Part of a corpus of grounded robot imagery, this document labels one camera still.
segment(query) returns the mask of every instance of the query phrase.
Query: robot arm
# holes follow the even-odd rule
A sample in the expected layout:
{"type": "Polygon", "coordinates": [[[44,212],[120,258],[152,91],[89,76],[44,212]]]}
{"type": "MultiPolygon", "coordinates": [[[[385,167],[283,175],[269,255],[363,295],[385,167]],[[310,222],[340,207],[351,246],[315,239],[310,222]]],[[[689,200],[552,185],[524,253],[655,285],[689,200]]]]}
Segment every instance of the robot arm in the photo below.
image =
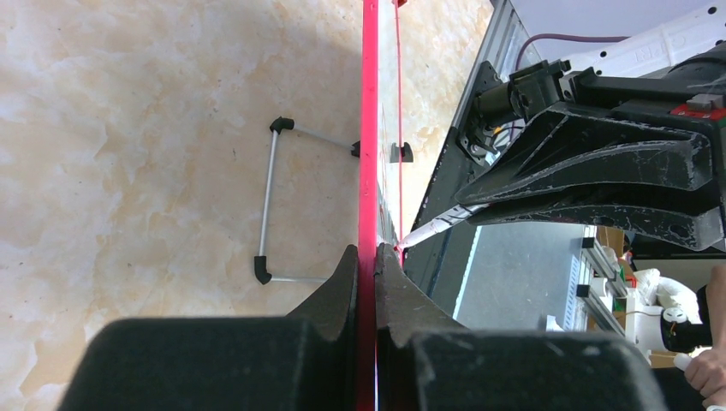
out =
{"type": "Polygon", "coordinates": [[[726,45],[662,79],[569,73],[538,63],[502,83],[487,62],[456,127],[459,147],[527,125],[456,194],[483,206],[473,224],[523,220],[606,225],[693,250],[722,246],[726,45]]]}

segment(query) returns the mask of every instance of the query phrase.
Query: marble floor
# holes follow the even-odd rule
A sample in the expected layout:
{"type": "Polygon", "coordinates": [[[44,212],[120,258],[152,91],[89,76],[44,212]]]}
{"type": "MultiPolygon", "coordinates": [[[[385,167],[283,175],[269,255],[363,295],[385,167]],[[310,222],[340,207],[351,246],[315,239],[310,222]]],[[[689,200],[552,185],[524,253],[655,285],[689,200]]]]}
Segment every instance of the marble floor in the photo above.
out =
{"type": "MultiPolygon", "coordinates": [[[[405,227],[491,11],[401,9],[405,227]]],[[[359,139],[360,28],[357,0],[0,4],[0,409],[53,408],[115,319],[278,315],[314,291],[252,274],[267,128],[359,139]]],[[[270,270],[330,275],[357,160],[290,133],[275,173],[270,270]]]]}

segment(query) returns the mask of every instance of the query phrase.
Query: red edge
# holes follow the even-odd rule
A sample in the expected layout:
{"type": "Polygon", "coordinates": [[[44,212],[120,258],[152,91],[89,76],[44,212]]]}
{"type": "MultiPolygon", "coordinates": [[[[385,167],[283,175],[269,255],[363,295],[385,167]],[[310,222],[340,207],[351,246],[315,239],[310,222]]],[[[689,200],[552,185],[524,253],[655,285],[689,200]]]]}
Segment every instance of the red edge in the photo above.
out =
{"type": "Polygon", "coordinates": [[[376,299],[373,274],[378,232],[378,0],[363,1],[362,55],[355,396],[356,409],[373,411],[376,402],[376,299]]]}

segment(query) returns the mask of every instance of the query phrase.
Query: white object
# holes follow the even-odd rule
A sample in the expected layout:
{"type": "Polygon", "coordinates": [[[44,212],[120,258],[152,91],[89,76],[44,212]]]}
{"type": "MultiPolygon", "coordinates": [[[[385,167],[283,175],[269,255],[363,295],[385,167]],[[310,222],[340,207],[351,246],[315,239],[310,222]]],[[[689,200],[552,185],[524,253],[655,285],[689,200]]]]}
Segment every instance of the white object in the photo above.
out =
{"type": "Polygon", "coordinates": [[[675,364],[675,367],[679,370],[686,371],[686,368],[688,368],[688,364],[691,363],[692,359],[693,358],[691,358],[688,354],[678,353],[673,359],[673,364],[675,364]]]}
{"type": "Polygon", "coordinates": [[[688,321],[688,316],[680,308],[671,307],[663,310],[663,319],[669,323],[683,324],[688,321]]]}
{"type": "MultiPolygon", "coordinates": [[[[690,364],[692,360],[693,358],[689,357],[687,354],[678,353],[675,355],[673,363],[675,364],[675,367],[679,370],[686,371],[686,368],[688,368],[688,364],[690,364]]],[[[706,409],[706,411],[726,411],[726,405],[711,405],[709,408],[706,409]]]]}
{"type": "Polygon", "coordinates": [[[620,265],[617,264],[617,253],[615,250],[613,250],[612,247],[603,247],[603,254],[605,254],[605,258],[608,260],[608,263],[610,263],[610,266],[613,267],[613,270],[620,271],[620,265]]]}
{"type": "Polygon", "coordinates": [[[557,323],[557,319],[554,315],[548,315],[547,316],[547,325],[544,328],[545,331],[558,331],[558,332],[564,332],[562,327],[557,323]]]}
{"type": "Polygon", "coordinates": [[[666,351],[660,331],[660,306],[646,306],[633,289],[628,289],[625,301],[625,339],[630,341],[648,360],[651,351],[666,351]]]}
{"type": "Polygon", "coordinates": [[[658,281],[658,302],[663,308],[680,308],[693,324],[701,323],[699,300],[690,288],[668,277],[658,281]]]}
{"type": "Polygon", "coordinates": [[[598,295],[598,297],[607,297],[609,296],[608,293],[608,279],[605,277],[595,277],[590,281],[590,288],[592,288],[592,291],[595,292],[595,294],[598,295]]]}
{"type": "Polygon", "coordinates": [[[726,0],[716,0],[615,45],[562,60],[569,60],[574,71],[592,66],[606,76],[641,77],[708,51],[726,39],[725,21],[726,0]]]}
{"type": "MultiPolygon", "coordinates": [[[[521,25],[530,36],[540,33],[633,36],[659,24],[679,19],[710,2],[710,0],[509,1],[514,5],[515,15],[519,16],[521,25]],[[553,15],[555,18],[543,19],[544,15],[553,15]]],[[[533,49],[542,59],[554,61],[562,56],[591,51],[592,47],[597,46],[541,40],[534,43],[533,49]]]]}
{"type": "Polygon", "coordinates": [[[396,246],[397,249],[403,250],[403,248],[413,247],[416,244],[431,238],[438,233],[442,233],[451,227],[454,227],[458,223],[471,217],[476,211],[483,210],[488,207],[488,204],[483,205],[472,205],[465,207],[464,205],[455,205],[447,211],[442,212],[436,218],[430,222],[418,227],[410,234],[406,235],[401,242],[396,246]]]}
{"type": "Polygon", "coordinates": [[[655,268],[648,270],[640,270],[633,273],[635,279],[638,280],[638,294],[643,298],[643,302],[652,306],[656,303],[658,297],[658,283],[660,282],[660,271],[655,268]]]}

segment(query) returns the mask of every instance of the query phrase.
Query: purple cable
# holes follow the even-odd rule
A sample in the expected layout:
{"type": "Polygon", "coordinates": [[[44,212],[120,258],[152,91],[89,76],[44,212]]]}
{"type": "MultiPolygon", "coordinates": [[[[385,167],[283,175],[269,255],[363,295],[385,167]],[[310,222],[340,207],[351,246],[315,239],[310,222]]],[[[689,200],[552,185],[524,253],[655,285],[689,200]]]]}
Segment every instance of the purple cable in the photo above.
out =
{"type": "Polygon", "coordinates": [[[611,37],[592,37],[592,36],[573,36],[570,34],[558,34],[558,33],[541,33],[536,36],[532,36],[524,42],[520,48],[519,54],[517,54],[517,62],[515,64],[515,71],[520,68],[521,59],[524,56],[524,50],[533,42],[540,39],[550,40],[564,40],[574,41],[577,43],[617,43],[624,39],[629,39],[629,36],[611,36],[611,37]]]}

